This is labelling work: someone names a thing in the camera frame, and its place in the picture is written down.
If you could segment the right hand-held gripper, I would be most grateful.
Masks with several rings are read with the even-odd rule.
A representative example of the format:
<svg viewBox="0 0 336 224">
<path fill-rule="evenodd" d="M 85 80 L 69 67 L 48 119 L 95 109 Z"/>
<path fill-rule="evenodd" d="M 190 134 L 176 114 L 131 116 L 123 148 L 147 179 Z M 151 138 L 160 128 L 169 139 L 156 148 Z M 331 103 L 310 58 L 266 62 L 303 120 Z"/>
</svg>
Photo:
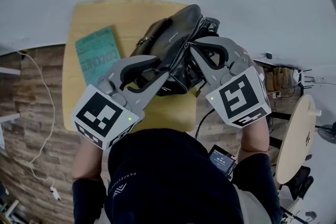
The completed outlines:
<svg viewBox="0 0 336 224">
<path fill-rule="evenodd" d="M 244 127 L 271 113 L 262 67 L 231 39 L 199 38 L 190 51 L 209 84 L 206 98 L 226 124 Z"/>
</svg>

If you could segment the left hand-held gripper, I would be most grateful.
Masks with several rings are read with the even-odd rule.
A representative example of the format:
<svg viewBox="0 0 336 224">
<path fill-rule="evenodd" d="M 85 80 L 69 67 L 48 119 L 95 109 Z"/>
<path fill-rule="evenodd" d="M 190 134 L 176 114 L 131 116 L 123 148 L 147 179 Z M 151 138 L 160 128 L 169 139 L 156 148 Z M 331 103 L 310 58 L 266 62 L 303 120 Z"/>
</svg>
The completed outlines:
<svg viewBox="0 0 336 224">
<path fill-rule="evenodd" d="M 159 61 L 150 55 L 123 58 L 96 86 L 88 85 L 71 114 L 77 132 L 102 150 L 128 134 L 141 121 L 140 109 L 149 104 L 170 74 L 162 71 L 140 89 L 124 87 Z"/>
</svg>

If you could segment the black leather handbag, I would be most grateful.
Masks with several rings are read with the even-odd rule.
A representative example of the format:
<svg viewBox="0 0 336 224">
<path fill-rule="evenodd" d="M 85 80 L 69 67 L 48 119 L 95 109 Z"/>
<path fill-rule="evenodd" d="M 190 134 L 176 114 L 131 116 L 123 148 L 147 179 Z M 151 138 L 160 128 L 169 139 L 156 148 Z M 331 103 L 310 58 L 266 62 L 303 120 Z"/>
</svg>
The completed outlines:
<svg viewBox="0 0 336 224">
<path fill-rule="evenodd" d="M 141 73 L 135 80 L 137 86 L 143 87 L 159 72 L 167 70 L 170 76 L 157 95 L 164 97 L 188 93 L 204 79 L 191 55 L 190 45 L 202 37 L 217 37 L 219 26 L 219 20 L 203 16 L 196 4 L 153 23 L 131 55 L 151 55 L 158 57 L 159 61 Z"/>
</svg>

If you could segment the person's right forearm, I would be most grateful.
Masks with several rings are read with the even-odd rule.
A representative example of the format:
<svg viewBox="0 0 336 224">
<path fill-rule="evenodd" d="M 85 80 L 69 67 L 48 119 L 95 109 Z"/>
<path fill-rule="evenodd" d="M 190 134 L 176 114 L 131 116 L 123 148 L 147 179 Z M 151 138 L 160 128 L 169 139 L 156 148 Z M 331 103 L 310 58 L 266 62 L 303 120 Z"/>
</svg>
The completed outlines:
<svg viewBox="0 0 336 224">
<path fill-rule="evenodd" d="M 238 161 L 255 155 L 268 154 L 269 130 L 265 117 L 242 128 L 242 137 Z"/>
</svg>

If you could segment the person's left forearm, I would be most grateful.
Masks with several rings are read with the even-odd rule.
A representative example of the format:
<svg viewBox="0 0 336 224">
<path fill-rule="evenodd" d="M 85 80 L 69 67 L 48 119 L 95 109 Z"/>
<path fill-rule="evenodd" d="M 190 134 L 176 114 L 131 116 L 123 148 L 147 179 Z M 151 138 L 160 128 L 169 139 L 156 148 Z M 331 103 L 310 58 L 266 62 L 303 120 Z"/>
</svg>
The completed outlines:
<svg viewBox="0 0 336 224">
<path fill-rule="evenodd" d="M 84 139 L 81 143 L 73 163 L 73 181 L 89 179 L 101 182 L 103 150 Z"/>
</svg>

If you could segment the teal book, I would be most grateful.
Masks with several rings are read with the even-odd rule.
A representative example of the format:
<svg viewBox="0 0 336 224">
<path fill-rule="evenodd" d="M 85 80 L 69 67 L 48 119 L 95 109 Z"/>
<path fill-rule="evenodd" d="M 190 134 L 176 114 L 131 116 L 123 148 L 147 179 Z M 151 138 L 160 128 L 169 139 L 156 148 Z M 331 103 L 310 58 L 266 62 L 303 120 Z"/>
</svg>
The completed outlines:
<svg viewBox="0 0 336 224">
<path fill-rule="evenodd" d="M 105 27 L 75 42 L 86 85 L 96 85 L 101 76 L 121 59 L 112 28 Z"/>
</svg>

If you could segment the white router black antennas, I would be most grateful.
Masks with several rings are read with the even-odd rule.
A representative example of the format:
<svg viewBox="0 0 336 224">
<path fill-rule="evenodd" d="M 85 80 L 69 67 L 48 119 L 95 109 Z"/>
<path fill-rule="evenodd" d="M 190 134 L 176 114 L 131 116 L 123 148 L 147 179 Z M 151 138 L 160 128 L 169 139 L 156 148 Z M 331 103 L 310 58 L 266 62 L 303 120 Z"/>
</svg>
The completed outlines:
<svg viewBox="0 0 336 224">
<path fill-rule="evenodd" d="M 306 75 L 306 72 L 308 71 L 311 71 L 311 69 L 295 69 L 293 71 L 292 78 L 296 86 L 299 86 L 302 89 L 310 89 L 313 87 L 313 83 L 315 83 L 316 81 L 314 77 Z"/>
</svg>

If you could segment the person's dark blue shirt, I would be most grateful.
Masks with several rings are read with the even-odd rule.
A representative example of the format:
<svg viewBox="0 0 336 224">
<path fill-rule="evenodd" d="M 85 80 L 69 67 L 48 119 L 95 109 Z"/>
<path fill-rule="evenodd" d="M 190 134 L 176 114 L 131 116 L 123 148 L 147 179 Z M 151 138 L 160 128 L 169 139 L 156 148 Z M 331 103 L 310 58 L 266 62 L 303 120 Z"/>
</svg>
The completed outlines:
<svg viewBox="0 0 336 224">
<path fill-rule="evenodd" d="M 259 200 L 271 224 L 282 219 L 266 154 L 242 160 L 227 179 L 190 135 L 141 130 L 112 146 L 108 171 L 108 187 L 73 183 L 75 224 L 94 224 L 102 212 L 110 224 L 244 224 L 233 184 Z"/>
</svg>

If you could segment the black touchscreen device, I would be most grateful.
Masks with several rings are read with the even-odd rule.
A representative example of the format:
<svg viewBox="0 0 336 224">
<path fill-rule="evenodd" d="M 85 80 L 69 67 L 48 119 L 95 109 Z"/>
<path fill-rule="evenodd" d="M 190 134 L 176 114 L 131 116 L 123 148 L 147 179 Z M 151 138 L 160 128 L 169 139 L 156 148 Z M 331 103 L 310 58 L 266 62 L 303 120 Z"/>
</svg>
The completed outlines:
<svg viewBox="0 0 336 224">
<path fill-rule="evenodd" d="M 227 176 L 232 170 L 232 167 L 236 161 L 232 154 L 217 145 L 213 145 L 211 148 L 209 152 L 209 158 L 225 176 Z"/>
</svg>

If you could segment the round wooden table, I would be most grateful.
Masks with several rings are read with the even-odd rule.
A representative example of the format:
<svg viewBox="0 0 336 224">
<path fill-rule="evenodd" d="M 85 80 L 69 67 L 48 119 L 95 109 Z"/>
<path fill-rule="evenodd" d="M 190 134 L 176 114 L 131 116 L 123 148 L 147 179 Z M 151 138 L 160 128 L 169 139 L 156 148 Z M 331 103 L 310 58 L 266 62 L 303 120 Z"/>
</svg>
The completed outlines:
<svg viewBox="0 0 336 224">
<path fill-rule="evenodd" d="M 316 109 L 313 97 L 303 95 L 296 103 L 291 114 L 273 111 L 269 116 L 287 120 L 286 131 L 282 139 L 270 137 L 270 152 L 278 150 L 275 162 L 275 180 L 283 185 L 291 180 L 300 169 L 309 154 L 315 132 L 316 117 L 321 114 Z M 310 143 L 306 146 L 306 137 L 310 132 Z"/>
</svg>

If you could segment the white metal rack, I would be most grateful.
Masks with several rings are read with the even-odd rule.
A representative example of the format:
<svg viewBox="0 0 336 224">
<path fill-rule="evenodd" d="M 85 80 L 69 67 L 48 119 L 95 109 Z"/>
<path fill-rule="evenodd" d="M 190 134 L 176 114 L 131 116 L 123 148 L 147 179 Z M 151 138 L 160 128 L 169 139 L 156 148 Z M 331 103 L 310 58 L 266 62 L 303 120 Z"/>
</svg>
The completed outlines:
<svg viewBox="0 0 336 224">
<path fill-rule="evenodd" d="M 20 75 L 20 70 L 0 67 L 0 74 Z M 0 149 L 5 150 L 5 140 L 3 135 L 2 123 L 13 121 L 20 118 L 20 113 L 14 113 L 7 116 L 0 116 Z"/>
</svg>

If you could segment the black standing fan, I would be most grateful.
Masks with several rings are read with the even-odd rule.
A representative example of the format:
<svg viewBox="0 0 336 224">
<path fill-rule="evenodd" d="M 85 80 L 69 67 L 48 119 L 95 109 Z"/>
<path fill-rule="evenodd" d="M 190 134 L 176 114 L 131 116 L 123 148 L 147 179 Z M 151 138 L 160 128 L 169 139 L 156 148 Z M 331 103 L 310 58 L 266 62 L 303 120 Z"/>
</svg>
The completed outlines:
<svg viewBox="0 0 336 224">
<path fill-rule="evenodd" d="M 336 122 L 323 126 L 316 125 L 317 132 L 325 141 L 336 144 Z"/>
</svg>

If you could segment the white plug adapter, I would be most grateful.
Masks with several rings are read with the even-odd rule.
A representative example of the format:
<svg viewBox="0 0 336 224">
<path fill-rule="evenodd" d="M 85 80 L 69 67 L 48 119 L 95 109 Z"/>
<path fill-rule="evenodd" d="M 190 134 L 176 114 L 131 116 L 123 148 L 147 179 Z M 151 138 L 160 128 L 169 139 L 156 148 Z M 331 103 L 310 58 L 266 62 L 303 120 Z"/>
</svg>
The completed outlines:
<svg viewBox="0 0 336 224">
<path fill-rule="evenodd" d="M 61 201 L 58 190 L 54 186 L 50 186 L 50 192 L 52 193 L 55 200 Z"/>
</svg>

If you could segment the black mesh office chair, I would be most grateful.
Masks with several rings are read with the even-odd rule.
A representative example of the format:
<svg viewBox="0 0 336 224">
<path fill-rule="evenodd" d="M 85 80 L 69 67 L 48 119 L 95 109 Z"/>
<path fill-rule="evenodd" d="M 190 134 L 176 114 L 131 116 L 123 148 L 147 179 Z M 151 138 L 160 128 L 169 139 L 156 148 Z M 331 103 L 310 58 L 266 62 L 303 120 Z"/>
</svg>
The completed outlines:
<svg viewBox="0 0 336 224">
<path fill-rule="evenodd" d="M 310 175 L 310 172 L 310 167 L 301 166 L 291 180 L 280 185 L 278 194 L 280 194 L 283 186 L 287 186 L 292 200 L 297 200 L 298 198 L 304 199 L 308 189 L 314 182 L 314 178 Z"/>
</svg>

